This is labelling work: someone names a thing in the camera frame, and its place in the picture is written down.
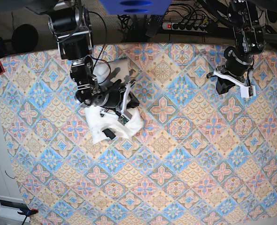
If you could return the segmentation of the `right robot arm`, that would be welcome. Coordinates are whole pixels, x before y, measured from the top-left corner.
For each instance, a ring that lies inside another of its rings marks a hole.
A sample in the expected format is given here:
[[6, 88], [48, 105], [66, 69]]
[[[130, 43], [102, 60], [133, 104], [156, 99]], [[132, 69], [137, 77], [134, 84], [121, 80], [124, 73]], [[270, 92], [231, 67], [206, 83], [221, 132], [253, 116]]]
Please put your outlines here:
[[[55, 9], [61, 3], [66, 7]], [[26, 6], [38, 15], [48, 15], [48, 26], [56, 39], [60, 56], [71, 61], [70, 77], [77, 84], [76, 102], [83, 108], [99, 106], [100, 115], [109, 115], [122, 125], [131, 120], [130, 108], [139, 105], [131, 93], [134, 80], [121, 79], [109, 84], [98, 81], [93, 71], [98, 58], [92, 57], [92, 26], [90, 11], [79, 0], [31, 0]]]

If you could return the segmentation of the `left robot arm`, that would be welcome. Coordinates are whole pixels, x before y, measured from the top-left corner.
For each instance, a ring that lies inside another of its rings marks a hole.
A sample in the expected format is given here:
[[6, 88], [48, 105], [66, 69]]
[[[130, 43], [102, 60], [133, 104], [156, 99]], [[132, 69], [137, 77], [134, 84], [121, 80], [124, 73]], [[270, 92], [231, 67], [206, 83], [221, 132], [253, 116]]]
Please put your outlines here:
[[234, 23], [235, 46], [224, 50], [226, 62], [208, 73], [207, 78], [217, 78], [215, 87], [219, 95], [239, 86], [242, 98], [255, 97], [256, 87], [252, 84], [254, 56], [261, 54], [265, 47], [256, 6], [246, 0], [232, 0], [228, 18]]

